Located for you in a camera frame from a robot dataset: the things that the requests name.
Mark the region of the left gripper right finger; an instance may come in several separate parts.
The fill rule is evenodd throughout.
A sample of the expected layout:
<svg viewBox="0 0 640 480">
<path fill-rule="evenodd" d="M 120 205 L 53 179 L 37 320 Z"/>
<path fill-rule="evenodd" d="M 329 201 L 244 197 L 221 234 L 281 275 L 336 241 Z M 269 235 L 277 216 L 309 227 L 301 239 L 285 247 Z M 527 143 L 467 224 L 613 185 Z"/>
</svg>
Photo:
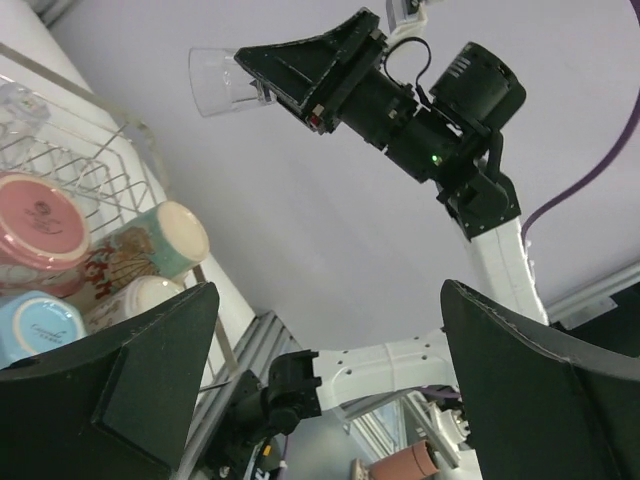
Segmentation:
<svg viewBox="0 0 640 480">
<path fill-rule="evenodd" d="M 639 361 L 444 282 L 444 330 L 485 479 L 636 479 Z"/>
</svg>

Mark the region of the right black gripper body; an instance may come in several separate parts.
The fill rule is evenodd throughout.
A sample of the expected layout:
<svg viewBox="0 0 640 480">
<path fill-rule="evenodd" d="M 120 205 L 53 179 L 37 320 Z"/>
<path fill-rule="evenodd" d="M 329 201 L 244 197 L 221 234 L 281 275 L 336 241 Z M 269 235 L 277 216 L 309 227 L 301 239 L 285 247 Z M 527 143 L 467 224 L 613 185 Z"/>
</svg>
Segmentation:
<svg viewBox="0 0 640 480">
<path fill-rule="evenodd" d="M 424 46 L 427 59 L 415 80 L 403 84 L 389 75 L 387 63 L 410 43 Z M 361 45 L 343 49 L 325 69 L 303 119 L 319 134 L 344 123 L 398 165 L 440 165 L 450 146 L 450 130 L 432 113 L 419 85 L 431 62 L 431 47 L 420 37 L 389 46 L 384 35 L 368 36 Z"/>
</svg>

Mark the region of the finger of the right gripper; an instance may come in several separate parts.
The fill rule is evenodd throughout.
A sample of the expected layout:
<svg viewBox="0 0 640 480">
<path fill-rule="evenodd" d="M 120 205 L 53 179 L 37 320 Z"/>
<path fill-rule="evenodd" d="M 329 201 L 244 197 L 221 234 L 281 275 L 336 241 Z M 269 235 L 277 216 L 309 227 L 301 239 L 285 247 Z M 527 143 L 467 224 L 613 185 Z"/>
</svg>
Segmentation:
<svg viewBox="0 0 640 480">
<path fill-rule="evenodd" d="M 237 64 L 300 120 L 333 120 L 380 61 L 380 18 L 366 8 L 324 34 L 240 48 Z"/>
</svg>

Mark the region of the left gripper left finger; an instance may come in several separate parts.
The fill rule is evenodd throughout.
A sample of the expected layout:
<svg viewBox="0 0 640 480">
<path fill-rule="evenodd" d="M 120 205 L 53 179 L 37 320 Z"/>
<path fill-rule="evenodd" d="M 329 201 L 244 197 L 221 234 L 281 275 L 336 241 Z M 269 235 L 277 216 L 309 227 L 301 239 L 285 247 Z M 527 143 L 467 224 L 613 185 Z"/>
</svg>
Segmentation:
<svg viewBox="0 0 640 480">
<path fill-rule="evenodd" d="M 4 479 L 168 479 L 219 310 L 211 282 L 1 372 Z"/>
</svg>

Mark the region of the clear glass cup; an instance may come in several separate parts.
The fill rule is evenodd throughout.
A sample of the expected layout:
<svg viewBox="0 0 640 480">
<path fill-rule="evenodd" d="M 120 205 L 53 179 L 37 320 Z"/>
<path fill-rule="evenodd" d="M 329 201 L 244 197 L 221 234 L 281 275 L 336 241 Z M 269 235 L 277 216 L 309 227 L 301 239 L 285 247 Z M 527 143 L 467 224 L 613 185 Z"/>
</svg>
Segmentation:
<svg viewBox="0 0 640 480">
<path fill-rule="evenodd" d="M 275 94 L 235 60 L 237 49 L 191 48 L 188 70 L 192 96 L 203 118 L 268 106 Z"/>
<path fill-rule="evenodd" d="M 1 169 L 19 169 L 50 119 L 47 103 L 17 82 L 1 85 Z"/>
</svg>

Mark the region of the orange interior white mug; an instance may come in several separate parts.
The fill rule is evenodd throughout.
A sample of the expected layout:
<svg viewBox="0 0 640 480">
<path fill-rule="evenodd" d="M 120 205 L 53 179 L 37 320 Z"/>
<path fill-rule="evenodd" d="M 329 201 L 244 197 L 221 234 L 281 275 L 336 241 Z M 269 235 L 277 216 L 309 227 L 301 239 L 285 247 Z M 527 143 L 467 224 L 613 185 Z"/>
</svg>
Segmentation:
<svg viewBox="0 0 640 480">
<path fill-rule="evenodd" d="M 94 334 L 136 317 L 182 293 L 185 288 L 159 276 L 137 278 L 110 298 L 82 315 L 88 334 Z"/>
</svg>

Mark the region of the light blue mug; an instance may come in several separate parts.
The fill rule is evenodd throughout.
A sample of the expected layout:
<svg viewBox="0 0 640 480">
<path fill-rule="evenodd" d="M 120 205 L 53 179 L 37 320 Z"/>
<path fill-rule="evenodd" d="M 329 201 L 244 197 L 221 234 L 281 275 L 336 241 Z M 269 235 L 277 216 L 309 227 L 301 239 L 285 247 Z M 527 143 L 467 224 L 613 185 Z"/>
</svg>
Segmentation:
<svg viewBox="0 0 640 480">
<path fill-rule="evenodd" d="M 1 368 L 86 336 L 78 310 L 41 291 L 1 297 Z"/>
</svg>

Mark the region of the cream coral pattern mug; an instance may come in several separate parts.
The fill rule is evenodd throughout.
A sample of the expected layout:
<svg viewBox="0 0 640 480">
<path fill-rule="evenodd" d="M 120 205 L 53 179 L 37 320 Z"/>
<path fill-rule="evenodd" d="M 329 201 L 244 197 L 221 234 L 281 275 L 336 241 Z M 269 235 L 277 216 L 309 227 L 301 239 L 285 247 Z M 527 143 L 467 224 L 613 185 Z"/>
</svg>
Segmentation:
<svg viewBox="0 0 640 480">
<path fill-rule="evenodd" d="M 83 265 L 81 290 L 89 303 L 102 301 L 143 276 L 176 279 L 209 254 L 208 235 L 197 217 L 164 201 L 99 239 Z"/>
</svg>

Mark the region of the pink patterned mug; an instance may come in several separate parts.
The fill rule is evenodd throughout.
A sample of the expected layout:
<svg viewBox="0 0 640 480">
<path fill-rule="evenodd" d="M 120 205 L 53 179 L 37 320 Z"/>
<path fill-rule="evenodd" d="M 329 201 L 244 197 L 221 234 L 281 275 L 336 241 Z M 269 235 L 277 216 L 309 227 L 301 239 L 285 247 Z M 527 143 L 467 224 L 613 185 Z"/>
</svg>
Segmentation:
<svg viewBox="0 0 640 480">
<path fill-rule="evenodd" d="M 1 294 L 37 290 L 65 298 L 84 284 L 91 244 L 85 215 L 54 183 L 1 174 Z"/>
</svg>

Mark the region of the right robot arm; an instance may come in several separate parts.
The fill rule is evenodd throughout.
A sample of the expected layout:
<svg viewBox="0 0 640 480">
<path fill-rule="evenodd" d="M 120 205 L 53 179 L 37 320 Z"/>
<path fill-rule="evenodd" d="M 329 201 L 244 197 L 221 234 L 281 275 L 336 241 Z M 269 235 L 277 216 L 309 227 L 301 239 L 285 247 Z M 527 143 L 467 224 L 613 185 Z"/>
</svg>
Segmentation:
<svg viewBox="0 0 640 480">
<path fill-rule="evenodd" d="M 451 211 L 345 128 L 312 134 L 283 108 L 245 121 L 244 173 L 262 186 L 234 275 L 301 345 L 324 410 L 427 384 L 455 385 L 441 332 L 443 281 L 476 276 L 489 297 L 544 320 L 518 219 L 469 240 Z"/>
</svg>

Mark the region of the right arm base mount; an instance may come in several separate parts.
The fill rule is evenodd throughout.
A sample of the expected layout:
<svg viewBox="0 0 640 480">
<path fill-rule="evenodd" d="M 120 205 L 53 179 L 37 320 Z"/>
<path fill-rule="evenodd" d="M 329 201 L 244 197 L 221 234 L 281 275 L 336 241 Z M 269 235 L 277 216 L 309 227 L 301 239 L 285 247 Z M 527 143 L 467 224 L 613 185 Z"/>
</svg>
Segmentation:
<svg viewBox="0 0 640 480">
<path fill-rule="evenodd" d="M 265 410 L 266 388 L 250 370 L 231 385 L 197 467 L 208 479 L 243 479 L 254 452 L 272 434 Z"/>
</svg>

